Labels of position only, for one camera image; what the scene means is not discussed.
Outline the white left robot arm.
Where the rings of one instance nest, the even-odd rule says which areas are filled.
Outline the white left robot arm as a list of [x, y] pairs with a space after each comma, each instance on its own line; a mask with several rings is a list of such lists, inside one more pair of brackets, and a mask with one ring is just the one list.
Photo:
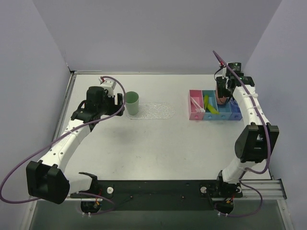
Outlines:
[[50, 147], [50, 150], [37, 162], [30, 161], [26, 167], [29, 195], [61, 204], [68, 195], [83, 192], [87, 197], [98, 193], [97, 177], [88, 172], [75, 175], [65, 173], [68, 162], [81, 142], [93, 131], [101, 117], [122, 116], [124, 111], [123, 94], [116, 96], [100, 86], [89, 87], [86, 99], [73, 112], [70, 121]]

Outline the orange plastic cup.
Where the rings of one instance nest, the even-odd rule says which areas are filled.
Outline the orange plastic cup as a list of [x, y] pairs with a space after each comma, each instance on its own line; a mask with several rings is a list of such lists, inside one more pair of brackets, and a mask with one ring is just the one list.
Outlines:
[[219, 97], [217, 88], [215, 89], [215, 97], [218, 105], [224, 105], [227, 103], [228, 97]]

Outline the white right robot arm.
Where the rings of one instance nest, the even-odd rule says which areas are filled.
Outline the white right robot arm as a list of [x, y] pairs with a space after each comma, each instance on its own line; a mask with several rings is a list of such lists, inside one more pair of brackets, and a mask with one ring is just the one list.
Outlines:
[[245, 126], [235, 142], [236, 156], [221, 171], [223, 182], [237, 184], [247, 171], [265, 173], [279, 136], [279, 128], [271, 125], [264, 115], [252, 78], [217, 77], [216, 90], [218, 98], [233, 98], [237, 102]]

